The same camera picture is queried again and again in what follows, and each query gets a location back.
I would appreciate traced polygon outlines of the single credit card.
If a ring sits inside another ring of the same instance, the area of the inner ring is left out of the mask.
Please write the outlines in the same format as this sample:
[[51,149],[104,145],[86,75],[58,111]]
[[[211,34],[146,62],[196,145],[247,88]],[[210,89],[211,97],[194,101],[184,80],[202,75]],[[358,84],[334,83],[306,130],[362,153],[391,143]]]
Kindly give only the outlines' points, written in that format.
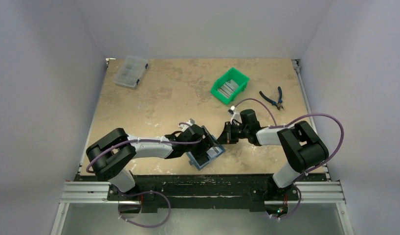
[[218,157],[222,152],[223,151],[220,147],[211,147],[206,151],[209,159],[214,159],[214,158]]

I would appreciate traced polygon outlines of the blue card holder wallet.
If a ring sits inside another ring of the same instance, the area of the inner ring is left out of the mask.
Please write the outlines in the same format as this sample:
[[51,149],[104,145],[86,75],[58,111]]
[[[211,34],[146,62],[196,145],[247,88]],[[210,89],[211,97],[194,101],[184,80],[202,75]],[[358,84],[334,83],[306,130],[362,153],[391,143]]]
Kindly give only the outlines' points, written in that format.
[[225,148],[218,145],[214,135],[208,135],[196,144],[194,151],[186,152],[186,155],[190,165],[195,166],[197,170],[202,170],[223,153],[225,153]]

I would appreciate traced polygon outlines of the stack of credit cards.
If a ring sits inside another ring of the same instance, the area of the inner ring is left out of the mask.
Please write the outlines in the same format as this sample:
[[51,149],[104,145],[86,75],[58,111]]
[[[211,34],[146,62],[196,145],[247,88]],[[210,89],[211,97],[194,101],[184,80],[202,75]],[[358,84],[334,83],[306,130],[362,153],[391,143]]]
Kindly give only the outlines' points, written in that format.
[[221,85],[217,89],[217,91],[225,98],[229,99],[238,88],[239,85],[234,80],[228,80],[223,85]]

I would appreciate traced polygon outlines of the green plastic bin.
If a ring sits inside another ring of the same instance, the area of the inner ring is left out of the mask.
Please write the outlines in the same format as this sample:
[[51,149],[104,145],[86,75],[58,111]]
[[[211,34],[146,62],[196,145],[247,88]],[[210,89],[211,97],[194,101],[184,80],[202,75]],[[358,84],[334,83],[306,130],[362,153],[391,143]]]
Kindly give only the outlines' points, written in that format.
[[239,93],[245,90],[248,82],[249,77],[236,68],[231,68],[216,80],[210,93],[223,104],[228,105],[234,101]]

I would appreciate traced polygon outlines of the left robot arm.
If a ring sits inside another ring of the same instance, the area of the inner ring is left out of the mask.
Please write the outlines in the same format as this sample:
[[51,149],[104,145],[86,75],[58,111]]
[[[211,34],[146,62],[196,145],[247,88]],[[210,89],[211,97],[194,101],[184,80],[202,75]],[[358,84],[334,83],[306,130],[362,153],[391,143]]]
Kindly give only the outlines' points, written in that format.
[[133,200],[138,196],[138,186],[126,170],[132,159],[174,159],[191,153],[203,161],[207,151],[218,144],[204,126],[196,124],[155,138],[128,135],[123,128],[116,128],[88,147],[86,172],[94,173],[98,181],[110,182],[126,200]]

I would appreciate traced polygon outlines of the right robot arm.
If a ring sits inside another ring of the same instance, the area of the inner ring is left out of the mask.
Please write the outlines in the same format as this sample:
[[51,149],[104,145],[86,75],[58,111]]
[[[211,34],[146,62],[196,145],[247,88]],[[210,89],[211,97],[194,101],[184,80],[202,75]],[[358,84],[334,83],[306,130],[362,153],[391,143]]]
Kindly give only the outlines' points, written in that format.
[[247,139],[255,146],[280,145],[287,162],[268,181],[267,192],[273,199],[286,194],[287,187],[304,171],[327,159],[329,151],[323,141],[306,121],[292,127],[262,127],[252,109],[231,111],[232,120],[224,124],[217,141],[220,144],[236,144]]

